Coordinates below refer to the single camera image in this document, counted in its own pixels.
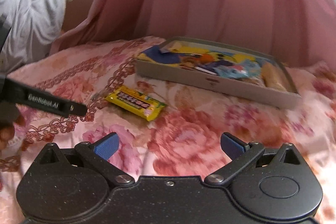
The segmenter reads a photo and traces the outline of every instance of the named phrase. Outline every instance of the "blue gripper pad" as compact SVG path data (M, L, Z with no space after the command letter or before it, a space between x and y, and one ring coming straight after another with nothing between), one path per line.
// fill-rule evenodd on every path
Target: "blue gripper pad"
M118 151L119 137L117 133L112 132L95 142L93 151L104 160L108 160L111 156Z
M247 144L229 133L223 133L220 138L220 146L225 154L234 160L246 151L244 146Z

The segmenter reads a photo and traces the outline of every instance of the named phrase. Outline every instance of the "pink floral pattern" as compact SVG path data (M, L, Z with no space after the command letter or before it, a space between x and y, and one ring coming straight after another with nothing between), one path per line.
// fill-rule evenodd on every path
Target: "pink floral pattern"
M20 106L26 127L16 127L16 137L2 151L0 168L0 223L18 224L23 216L15 190L46 142L73 147L95 142L111 131L120 146L109 162L137 179L139 175L201 175L227 164L220 136L228 131L245 142L268 147L294 143L302 152L324 190L316 214L321 224L336 223L336 75L325 63L288 69L302 95L293 110L279 110L176 83L144 79L135 74L133 56L163 42L146 37L81 45L27 65L11 77L89 105L86 117L59 118ZM168 107L153 122L104 102L106 89L125 84L164 101Z
M94 143L111 132L116 132L119 136L119 150L109 159L109 162L119 169L139 175L142 162L140 154L135 147L132 147L134 136L128 129L118 124L112 124L109 127L99 126L95 131L88 130L83 134L83 140Z
M148 149L159 175L205 177L230 161L219 146L219 128L203 111L165 113L155 124Z

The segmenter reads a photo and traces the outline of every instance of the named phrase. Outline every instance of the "pink curtain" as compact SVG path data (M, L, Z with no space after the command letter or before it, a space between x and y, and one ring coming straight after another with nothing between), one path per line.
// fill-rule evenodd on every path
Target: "pink curtain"
M336 70L333 0L94 0L88 18L57 39L51 53L146 35L233 44L291 66L325 60Z

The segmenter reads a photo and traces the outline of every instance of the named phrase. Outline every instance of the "finger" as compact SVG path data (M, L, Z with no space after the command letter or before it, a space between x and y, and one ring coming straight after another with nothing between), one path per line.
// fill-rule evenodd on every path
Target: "finger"
M0 140L0 150L5 149L7 147L7 142Z
M26 120L24 119L24 117L20 114L19 117L16 118L16 120L14 121L17 125L19 126L25 126L26 125Z
M9 140L13 139L14 133L15 133L14 126L2 128L0 130L1 141L8 142Z

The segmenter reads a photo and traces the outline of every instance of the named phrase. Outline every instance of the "metal screw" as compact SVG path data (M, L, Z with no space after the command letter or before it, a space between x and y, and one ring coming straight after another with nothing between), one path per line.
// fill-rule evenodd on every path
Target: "metal screw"
M167 186L174 186L174 185L175 185L175 182L169 180L169 181L166 181L166 185L167 185Z
M224 180L224 178L221 175L216 175L216 174L208 175L205 179L208 182L214 183L214 184L220 183Z
M115 181L118 183L130 183L133 178L129 175L118 175L115 177Z

